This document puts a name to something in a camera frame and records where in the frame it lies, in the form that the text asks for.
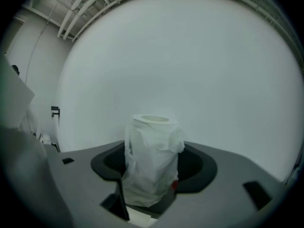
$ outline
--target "white wall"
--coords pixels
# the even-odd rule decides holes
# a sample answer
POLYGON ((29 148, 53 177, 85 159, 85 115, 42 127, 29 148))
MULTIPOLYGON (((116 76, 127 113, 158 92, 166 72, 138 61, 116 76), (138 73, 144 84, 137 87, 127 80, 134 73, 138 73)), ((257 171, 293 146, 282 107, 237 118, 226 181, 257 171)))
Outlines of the white wall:
POLYGON ((46 26, 47 21, 38 15, 23 14, 26 21, 14 38, 7 57, 12 65, 17 65, 20 78, 35 94, 27 110, 30 129, 35 133, 41 122, 42 131, 56 142, 51 106, 56 105, 58 80, 73 43, 57 38, 58 27, 52 23, 46 26))
POLYGON ((133 114, 176 118, 185 140, 283 180, 304 133, 304 87, 283 39, 231 0, 132 0, 77 41, 59 85, 62 151, 124 137, 133 114))

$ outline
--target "curved white backdrop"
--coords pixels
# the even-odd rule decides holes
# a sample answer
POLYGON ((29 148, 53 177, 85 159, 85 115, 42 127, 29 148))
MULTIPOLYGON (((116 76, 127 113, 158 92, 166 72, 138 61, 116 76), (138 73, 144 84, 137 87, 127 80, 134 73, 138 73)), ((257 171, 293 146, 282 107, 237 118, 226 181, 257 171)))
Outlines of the curved white backdrop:
POLYGON ((296 60, 231 0, 132 0, 72 48, 57 92, 63 152, 124 139, 133 114, 175 118, 185 140, 242 154, 283 180, 304 133, 296 60))

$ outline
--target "white plastic bag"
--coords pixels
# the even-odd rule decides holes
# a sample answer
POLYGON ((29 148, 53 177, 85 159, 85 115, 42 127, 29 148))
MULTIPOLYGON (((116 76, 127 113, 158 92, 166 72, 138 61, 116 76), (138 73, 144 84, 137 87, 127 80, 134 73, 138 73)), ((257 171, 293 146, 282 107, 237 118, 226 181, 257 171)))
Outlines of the white plastic bag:
POLYGON ((133 118, 125 134, 123 195, 127 204, 150 207, 176 179, 178 153, 184 142, 177 121, 153 115, 133 118))

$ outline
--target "cylindrical object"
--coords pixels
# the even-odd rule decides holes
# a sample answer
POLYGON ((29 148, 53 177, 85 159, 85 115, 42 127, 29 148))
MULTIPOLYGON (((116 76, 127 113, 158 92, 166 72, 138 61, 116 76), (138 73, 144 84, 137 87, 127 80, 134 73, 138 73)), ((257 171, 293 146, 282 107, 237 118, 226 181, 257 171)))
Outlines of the cylindrical object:
POLYGON ((177 121, 155 115, 134 115, 126 128, 123 193, 127 204, 150 207, 159 202, 177 178, 178 153, 184 149, 177 121))

